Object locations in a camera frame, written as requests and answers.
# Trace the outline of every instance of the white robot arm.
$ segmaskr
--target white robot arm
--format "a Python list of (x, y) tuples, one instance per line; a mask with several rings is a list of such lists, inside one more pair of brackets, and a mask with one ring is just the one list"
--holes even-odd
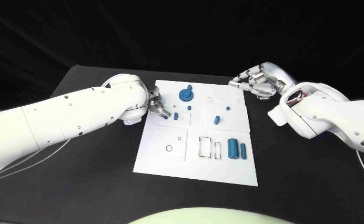
[(92, 87), (0, 112), (0, 170), (39, 149), (109, 125), (117, 119), (131, 125), (147, 109), (161, 108), (157, 87), (147, 91), (135, 75), (111, 78), (109, 88)]
[(327, 85), (297, 83), (287, 72), (265, 62), (245, 70), (228, 83), (267, 100), (281, 95), (278, 105), (267, 113), (278, 126), (286, 123), (306, 138), (332, 132), (346, 145), (364, 152), (364, 100), (349, 101)]

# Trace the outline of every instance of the blue small cylinder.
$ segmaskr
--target blue small cylinder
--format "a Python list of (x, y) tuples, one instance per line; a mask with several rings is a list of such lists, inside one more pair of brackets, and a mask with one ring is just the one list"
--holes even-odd
[(229, 158), (238, 159), (238, 145), (236, 145), (236, 139), (231, 138), (226, 140), (228, 143), (228, 150), (229, 150)]
[(219, 116), (215, 117), (213, 124), (218, 125), (219, 122)]
[(247, 150), (245, 150), (245, 144), (239, 144), (241, 149), (241, 159), (247, 159)]

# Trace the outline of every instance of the black table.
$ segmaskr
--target black table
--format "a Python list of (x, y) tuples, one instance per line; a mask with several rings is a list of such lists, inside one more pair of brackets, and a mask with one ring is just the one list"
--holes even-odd
[[(231, 79), (73, 66), (52, 97), (99, 86), (118, 73), (138, 75), (145, 86), (156, 79), (221, 85)], [(294, 223), (364, 223), (356, 154), (330, 133), (304, 139), (288, 125), (277, 127), (267, 116), (277, 100), (245, 93), (258, 187), (132, 173), (144, 116), (131, 126), (118, 121), (75, 138), (41, 164), (0, 180), (0, 220), (128, 223), (170, 209), (221, 207)]]

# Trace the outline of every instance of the blue object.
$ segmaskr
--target blue object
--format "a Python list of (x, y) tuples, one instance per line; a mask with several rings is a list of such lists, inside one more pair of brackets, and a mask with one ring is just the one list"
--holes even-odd
[(219, 116), (215, 117), (213, 124), (218, 125), (219, 122)]
[(192, 92), (192, 86), (187, 85), (187, 89), (183, 89), (180, 92), (179, 92), (179, 98), (182, 101), (190, 101), (192, 98), (193, 98), (193, 92)]
[(226, 140), (228, 149), (229, 149), (229, 159), (238, 159), (238, 146), (236, 139), (231, 138)]
[(245, 150), (245, 144), (239, 144), (239, 148), (241, 148), (241, 159), (247, 159), (247, 150)]

